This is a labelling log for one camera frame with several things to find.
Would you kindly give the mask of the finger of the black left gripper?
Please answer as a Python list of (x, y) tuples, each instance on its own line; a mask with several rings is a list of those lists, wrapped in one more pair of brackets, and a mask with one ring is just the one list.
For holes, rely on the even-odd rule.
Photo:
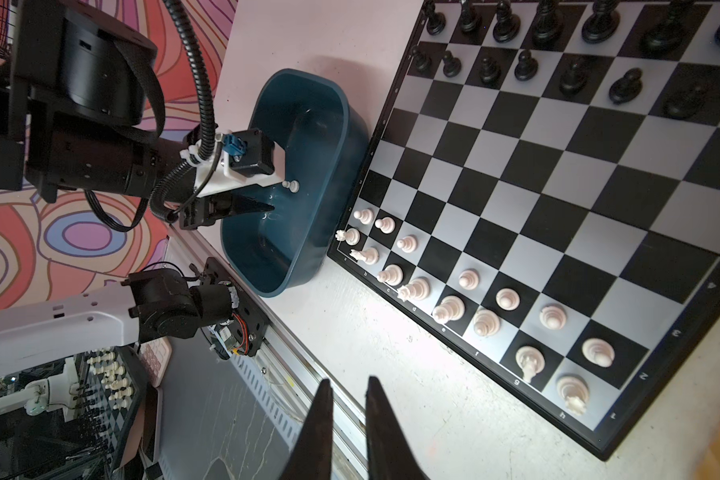
[(196, 230), (212, 226), (217, 220), (244, 214), (266, 213), (275, 207), (239, 194), (215, 194), (193, 200), (182, 209), (179, 227)]

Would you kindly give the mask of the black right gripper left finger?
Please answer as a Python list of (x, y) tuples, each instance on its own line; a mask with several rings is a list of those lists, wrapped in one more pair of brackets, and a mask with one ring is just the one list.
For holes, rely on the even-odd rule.
[(323, 379), (302, 425), (296, 444), (280, 475), (286, 479), (329, 480), (332, 474), (333, 389)]

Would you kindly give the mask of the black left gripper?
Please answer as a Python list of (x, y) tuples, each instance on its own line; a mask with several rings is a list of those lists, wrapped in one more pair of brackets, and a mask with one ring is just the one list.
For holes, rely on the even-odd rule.
[(146, 198), (179, 164), (164, 139), (156, 45), (78, 1), (20, 1), (0, 65), (0, 189)]

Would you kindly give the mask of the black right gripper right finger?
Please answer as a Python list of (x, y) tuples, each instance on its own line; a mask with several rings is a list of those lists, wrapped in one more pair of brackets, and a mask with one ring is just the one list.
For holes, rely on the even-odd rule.
[(370, 479), (424, 479), (380, 380), (368, 379), (365, 402)]

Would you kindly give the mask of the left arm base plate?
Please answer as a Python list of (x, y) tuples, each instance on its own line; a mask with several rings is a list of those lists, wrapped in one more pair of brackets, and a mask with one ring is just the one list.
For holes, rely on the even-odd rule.
[(257, 303), (257, 297), (249, 294), (243, 283), (233, 277), (231, 271), (216, 257), (209, 257), (203, 272), (204, 285), (223, 284), (233, 293), (236, 307), (232, 316), (214, 325), (212, 330), (222, 339), (230, 355), (255, 357), (264, 344), (271, 325), (269, 316)]

